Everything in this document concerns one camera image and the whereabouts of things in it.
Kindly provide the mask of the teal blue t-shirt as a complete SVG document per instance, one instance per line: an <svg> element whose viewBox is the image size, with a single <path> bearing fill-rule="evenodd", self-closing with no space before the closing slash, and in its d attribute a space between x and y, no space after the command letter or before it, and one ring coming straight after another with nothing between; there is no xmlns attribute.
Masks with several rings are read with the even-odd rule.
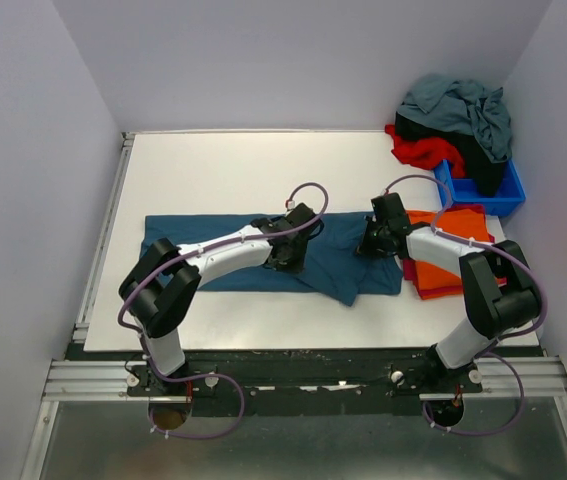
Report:
<svg viewBox="0 0 567 480"><path fill-rule="evenodd" d="M150 215L145 218L140 252L167 238L173 244L190 244L232 234L259 213L247 215ZM209 292L320 293L351 307L363 295L393 296L401 292L403 272L392 257L372 259L355 253L365 230L365 214L328 213L324 229L308 244L299 274L264 267L246 268L202 286Z"/></svg>

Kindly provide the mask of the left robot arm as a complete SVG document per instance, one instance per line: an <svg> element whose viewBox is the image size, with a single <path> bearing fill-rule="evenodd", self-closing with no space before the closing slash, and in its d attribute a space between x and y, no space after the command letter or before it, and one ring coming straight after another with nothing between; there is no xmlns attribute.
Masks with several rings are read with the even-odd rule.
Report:
<svg viewBox="0 0 567 480"><path fill-rule="evenodd" d="M118 289L123 301L118 322L139 337L153 367L151 384L164 395L183 387L186 357L179 326L201 287L248 268L297 274L308 243L322 230L322 215L301 203L282 216L256 218L208 241L152 243Z"/></svg>

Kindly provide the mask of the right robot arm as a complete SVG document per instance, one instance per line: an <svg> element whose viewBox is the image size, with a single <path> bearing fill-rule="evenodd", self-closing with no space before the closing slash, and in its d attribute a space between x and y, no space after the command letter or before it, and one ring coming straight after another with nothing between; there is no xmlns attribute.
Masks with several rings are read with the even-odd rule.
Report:
<svg viewBox="0 0 567 480"><path fill-rule="evenodd" d="M412 223L397 193L377 196L371 204L358 254L425 262L462 283L465 317L427 349L420 366L403 374L411 387L448 390L459 371L499 340L545 315L547 301L517 243L483 243L426 222Z"/></svg>

